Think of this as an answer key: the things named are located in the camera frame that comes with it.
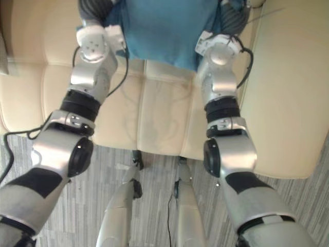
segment black cable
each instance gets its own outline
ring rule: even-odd
[[[246,74],[245,76],[242,78],[241,82],[237,85],[237,89],[239,87],[241,87],[243,85],[243,83],[245,83],[245,81],[248,79],[249,75],[250,75],[250,72],[251,72],[251,68],[252,68],[252,65],[253,65],[253,53],[250,49],[248,48],[243,48],[242,49],[242,52],[246,52],[249,54],[250,56],[250,62],[249,62],[249,66],[247,67],[247,71],[246,71]]]
[[[127,75],[128,75],[128,70],[129,70],[129,59],[128,59],[128,51],[127,49],[125,50],[124,52],[125,54],[125,62],[126,62],[126,66],[125,66],[125,73],[124,73],[124,76],[121,80],[121,82],[111,91],[109,92],[109,94],[107,95],[107,97],[109,97],[111,94],[113,94],[119,87],[122,86],[122,84],[124,83],[124,81],[126,80],[127,78]]]
[[[243,45],[241,39],[240,39],[238,36],[236,36],[236,35],[231,35],[230,37],[231,37],[231,39],[234,38],[234,39],[240,44],[240,46],[241,46],[241,48],[242,48],[241,51],[240,51],[241,53],[246,52],[246,53],[248,53],[249,56],[250,56],[250,62],[249,62],[249,65],[248,65],[248,67],[247,67],[247,71],[246,71],[245,75],[243,76],[241,82],[240,82],[240,83],[237,85],[237,87],[236,87],[236,88],[238,89],[239,87],[241,87],[241,86],[246,82],[246,80],[248,79],[248,77],[249,77],[249,75],[250,75],[250,72],[251,72],[251,69],[252,69],[252,65],[253,65],[253,53],[252,53],[252,50],[250,50],[250,49],[244,47],[244,45]]]
[[[169,228],[169,216],[170,216],[170,202],[171,202],[172,198],[173,198],[173,194],[171,194],[169,201],[168,201],[168,215],[167,215],[167,228],[168,228],[169,246],[170,247],[172,247],[172,245],[171,245],[171,233],[170,233],[170,228]]]
[[[36,138],[37,136],[35,137],[31,137],[30,134],[35,132],[35,131],[39,131],[43,128],[43,125],[38,127],[38,128],[35,128],[35,129],[32,129],[32,130],[24,130],[24,131],[15,131],[15,132],[7,132],[5,135],[4,135],[4,143],[5,143],[5,149],[7,151],[7,153],[9,154],[9,161],[8,161],[8,164],[5,168],[5,171],[2,173],[1,177],[0,177],[0,184],[2,183],[2,181],[5,179],[5,177],[7,176],[7,174],[9,173],[10,169],[12,168],[12,165],[14,164],[14,154],[9,146],[9,142],[8,142],[8,136],[9,135],[19,135],[19,134],[27,134],[27,137],[29,139],[34,139]]]
[[[72,67],[74,67],[76,65],[76,56],[77,56],[77,52],[78,52],[79,48],[80,48],[80,46],[77,46],[77,48],[74,50],[73,57],[72,57]]]

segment black padding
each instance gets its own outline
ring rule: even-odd
[[[9,225],[13,228],[19,229],[21,230],[23,233],[28,234],[29,236],[34,236],[35,235],[35,231],[30,228],[29,226],[26,226],[18,221],[12,220],[12,219],[8,219],[6,217],[3,217],[0,220],[0,223],[5,224],[5,225]]]
[[[295,220],[290,216],[285,216],[285,215],[278,215],[278,216],[280,216],[283,221],[295,222]],[[260,224],[264,224],[263,218],[256,218],[256,219],[250,220],[239,227],[239,229],[237,230],[237,234],[240,236],[240,235],[244,234],[244,232],[246,230],[248,230],[249,228],[252,228],[252,227],[254,227],[256,225],[260,225]]]
[[[79,0],[79,13],[83,20],[96,20],[102,24],[113,8],[111,0]]]
[[[290,217],[290,216],[281,215],[281,218],[282,218],[283,221],[295,222],[295,220],[292,217]]]
[[[93,149],[94,144],[88,138],[83,137],[78,141],[69,160],[67,174],[69,178],[83,173],[89,167]]]
[[[90,121],[95,121],[101,104],[87,95],[71,90],[63,99],[60,110],[72,112]]]
[[[226,97],[209,102],[205,111],[208,123],[225,117],[240,117],[240,108],[235,98]]]
[[[32,168],[26,174],[9,182],[8,185],[20,185],[34,190],[46,198],[62,181],[62,177],[56,172],[42,168]]]
[[[221,172],[221,156],[217,142],[214,139],[205,141],[204,167],[212,176],[219,178]]]
[[[237,234],[240,236],[249,228],[252,228],[252,227],[254,227],[256,225],[260,225],[260,224],[264,224],[263,218],[256,218],[256,219],[250,220],[239,227],[239,229],[237,230]]]
[[[257,187],[267,187],[272,188],[268,184],[259,180],[256,175],[252,172],[236,172],[229,174],[225,178],[229,186],[231,186],[236,193],[241,193],[246,189],[257,188]]]

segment gray carpet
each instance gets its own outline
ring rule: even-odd
[[[31,167],[31,142],[10,138],[15,164],[6,181]],[[1,142],[1,170],[7,162]],[[131,247],[169,246],[167,203],[176,174],[177,158],[143,154],[147,168],[141,172],[144,195],[133,208]],[[105,207],[120,184],[131,153],[96,147],[87,172],[73,179],[64,189],[51,217],[38,236],[37,246],[92,247]],[[193,184],[204,220],[209,246],[233,247],[236,236],[227,216],[223,192],[208,175],[200,161],[188,160]],[[327,138],[314,174],[307,180],[276,180],[261,177],[276,188],[296,212],[299,221],[320,247],[329,246],[329,138]],[[171,204],[171,232],[175,239],[176,205]]]

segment cream leather chair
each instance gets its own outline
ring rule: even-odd
[[[9,76],[0,76],[0,133],[39,126],[60,106],[70,79],[80,25],[77,0],[1,1]],[[242,40],[254,50],[249,80],[239,91],[242,115],[258,150],[256,172],[305,178],[329,128],[327,0],[268,0]],[[124,59],[111,88],[123,77]],[[247,66],[241,55],[238,78]],[[154,61],[130,61],[123,87],[101,107],[98,145],[203,159],[206,116],[194,73]]]

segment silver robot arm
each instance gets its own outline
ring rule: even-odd
[[[1,247],[35,246],[32,237],[47,221],[65,185],[90,164],[89,137],[118,65],[113,40],[97,22],[89,21],[77,38],[81,61],[72,70],[60,109],[33,142],[33,168],[0,189]]]
[[[253,173],[257,153],[240,116],[232,64],[241,47],[219,36],[207,49],[197,76],[207,112],[209,140],[204,145],[205,169],[217,177],[238,247],[315,246],[277,192]]]

